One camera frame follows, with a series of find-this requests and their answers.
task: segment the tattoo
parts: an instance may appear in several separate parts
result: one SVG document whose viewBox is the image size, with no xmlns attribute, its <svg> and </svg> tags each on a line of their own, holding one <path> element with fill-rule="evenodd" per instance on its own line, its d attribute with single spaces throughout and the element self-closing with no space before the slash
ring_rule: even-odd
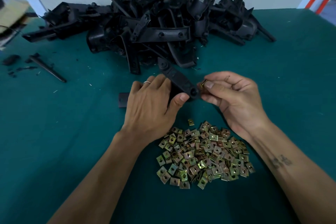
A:
<svg viewBox="0 0 336 224">
<path fill-rule="evenodd" d="M 278 169 L 279 167 L 283 167 L 285 164 L 286 166 L 292 165 L 292 161 L 286 158 L 284 155 L 280 155 L 278 158 L 271 159 L 271 162 L 275 169 Z"/>
</svg>

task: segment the round hole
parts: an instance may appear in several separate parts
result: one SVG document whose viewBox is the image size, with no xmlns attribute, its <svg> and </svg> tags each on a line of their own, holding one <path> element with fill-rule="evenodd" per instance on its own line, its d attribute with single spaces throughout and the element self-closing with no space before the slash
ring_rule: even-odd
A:
<svg viewBox="0 0 336 224">
<path fill-rule="evenodd" d="M 192 88 L 191 91 L 190 91 L 190 95 L 192 95 L 192 96 L 197 95 L 197 89 Z"/>
</svg>

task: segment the person's right arm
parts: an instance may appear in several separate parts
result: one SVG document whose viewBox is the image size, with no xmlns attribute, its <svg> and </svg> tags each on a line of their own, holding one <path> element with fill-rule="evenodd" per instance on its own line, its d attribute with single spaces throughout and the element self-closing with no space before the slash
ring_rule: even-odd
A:
<svg viewBox="0 0 336 224">
<path fill-rule="evenodd" d="M 257 84 L 223 71 L 204 77 L 202 99 L 217 105 L 230 128 L 261 156 L 301 223 L 336 223 L 336 183 L 267 117 Z"/>
</svg>

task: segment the pile of black plastic parts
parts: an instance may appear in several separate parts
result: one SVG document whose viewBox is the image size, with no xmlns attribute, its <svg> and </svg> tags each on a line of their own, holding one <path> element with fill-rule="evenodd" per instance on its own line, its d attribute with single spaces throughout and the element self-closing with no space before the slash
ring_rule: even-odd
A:
<svg viewBox="0 0 336 224">
<path fill-rule="evenodd" d="M 29 42 L 65 39 L 87 31 L 92 53 L 111 50 L 126 57 L 130 72 L 157 63 L 158 57 L 180 67 L 196 65 L 195 40 L 206 45 L 210 33 L 244 45 L 257 31 L 269 34 L 243 0 L 112 0 L 98 6 L 62 2 L 43 16 L 46 26 L 24 34 Z"/>
</svg>

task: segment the green work surface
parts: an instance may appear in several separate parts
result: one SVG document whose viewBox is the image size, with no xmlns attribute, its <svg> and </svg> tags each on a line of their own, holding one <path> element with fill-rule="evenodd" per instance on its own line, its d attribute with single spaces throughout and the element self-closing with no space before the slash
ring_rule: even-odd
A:
<svg viewBox="0 0 336 224">
<path fill-rule="evenodd" d="M 336 113 L 336 27 L 309 10 L 257 10 L 255 16 L 275 37 L 262 34 L 240 47 L 209 36 L 198 46 L 199 70 L 183 69 L 196 83 L 214 71 L 231 70 L 258 83 L 270 119 L 336 178 L 334 121 Z M 24 32 L 43 25 L 39 19 Z M 125 109 L 118 93 L 129 92 L 134 80 L 157 75 L 153 66 L 142 75 L 128 72 L 125 59 L 111 53 L 92 54 L 86 33 L 66 40 L 29 43 L 15 38 L 5 49 L 25 67 L 39 52 L 68 82 L 38 68 L 15 72 L 0 67 L 0 223 L 43 224 L 97 162 L 121 128 Z M 202 100 L 183 106 L 175 125 L 187 129 L 204 120 L 225 123 L 217 109 Z M 250 149 L 256 173 L 233 182 L 217 179 L 204 190 L 163 185 L 156 172 L 159 141 L 140 155 L 112 223 L 296 223 L 289 202 L 270 171 Z"/>
</svg>

